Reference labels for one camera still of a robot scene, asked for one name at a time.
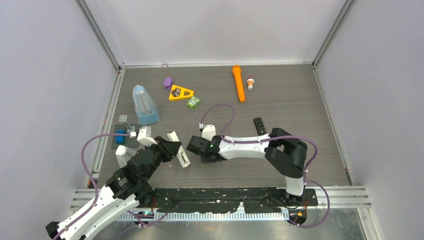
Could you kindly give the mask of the black remote control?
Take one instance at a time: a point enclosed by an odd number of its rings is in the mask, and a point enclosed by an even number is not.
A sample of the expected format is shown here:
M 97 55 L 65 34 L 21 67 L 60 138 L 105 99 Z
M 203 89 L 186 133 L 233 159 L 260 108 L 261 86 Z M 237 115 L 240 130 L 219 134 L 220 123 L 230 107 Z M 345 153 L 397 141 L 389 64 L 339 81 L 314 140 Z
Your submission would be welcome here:
M 256 128 L 257 134 L 259 136 L 265 135 L 267 133 L 265 125 L 261 117 L 256 117 L 253 119 L 254 126 Z

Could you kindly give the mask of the white rectangular thermometer device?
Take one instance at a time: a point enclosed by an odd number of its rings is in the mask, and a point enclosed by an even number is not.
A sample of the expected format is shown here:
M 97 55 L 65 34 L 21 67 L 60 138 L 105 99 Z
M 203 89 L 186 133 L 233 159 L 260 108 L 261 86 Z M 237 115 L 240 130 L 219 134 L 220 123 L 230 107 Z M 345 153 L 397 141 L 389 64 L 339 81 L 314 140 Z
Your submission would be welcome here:
M 166 135 L 168 137 L 168 140 L 171 141 L 171 142 L 179 142 L 180 141 L 180 139 L 179 139 L 179 137 L 178 137 L 178 135 L 175 131 L 169 132 Z M 180 162 L 180 164 L 183 168 L 186 168 L 191 164 L 191 162 L 190 162 L 190 160 L 189 160 L 189 158 L 188 158 L 188 156 L 187 156 L 182 145 L 179 147 L 176 157 L 178 158 L 178 160 L 179 160 L 179 162 Z

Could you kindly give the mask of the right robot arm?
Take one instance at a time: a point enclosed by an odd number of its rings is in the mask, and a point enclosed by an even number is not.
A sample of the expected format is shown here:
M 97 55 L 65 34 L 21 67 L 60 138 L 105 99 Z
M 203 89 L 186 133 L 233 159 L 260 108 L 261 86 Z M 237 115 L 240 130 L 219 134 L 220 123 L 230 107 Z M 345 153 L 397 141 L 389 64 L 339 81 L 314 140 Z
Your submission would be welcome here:
M 285 198 L 299 205 L 306 197 L 304 166 L 308 146 L 281 128 L 253 137 L 192 136 L 186 150 L 200 156 L 204 164 L 237 158 L 267 160 L 285 178 Z

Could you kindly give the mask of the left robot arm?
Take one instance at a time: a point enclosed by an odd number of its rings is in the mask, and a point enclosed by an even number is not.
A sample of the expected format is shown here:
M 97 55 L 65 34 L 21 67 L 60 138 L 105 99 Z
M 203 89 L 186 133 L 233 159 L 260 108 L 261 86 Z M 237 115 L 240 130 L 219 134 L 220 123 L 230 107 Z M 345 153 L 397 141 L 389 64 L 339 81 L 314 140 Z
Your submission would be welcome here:
M 174 159 L 182 143 L 161 136 L 137 150 L 126 165 L 116 170 L 105 185 L 76 213 L 45 228 L 52 240 L 92 240 L 119 216 L 152 204 L 155 191 L 148 183 L 161 163 Z

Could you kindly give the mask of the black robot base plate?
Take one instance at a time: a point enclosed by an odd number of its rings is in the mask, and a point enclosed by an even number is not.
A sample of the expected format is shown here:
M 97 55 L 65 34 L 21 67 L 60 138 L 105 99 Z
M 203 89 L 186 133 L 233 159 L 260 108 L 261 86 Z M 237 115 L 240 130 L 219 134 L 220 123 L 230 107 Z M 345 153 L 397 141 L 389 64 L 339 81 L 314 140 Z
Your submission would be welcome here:
M 156 188 L 145 206 L 160 213 L 234 213 L 243 207 L 247 214 L 277 213 L 304 206 L 316 207 L 316 191 L 307 188 L 300 197 L 289 196 L 281 187 Z

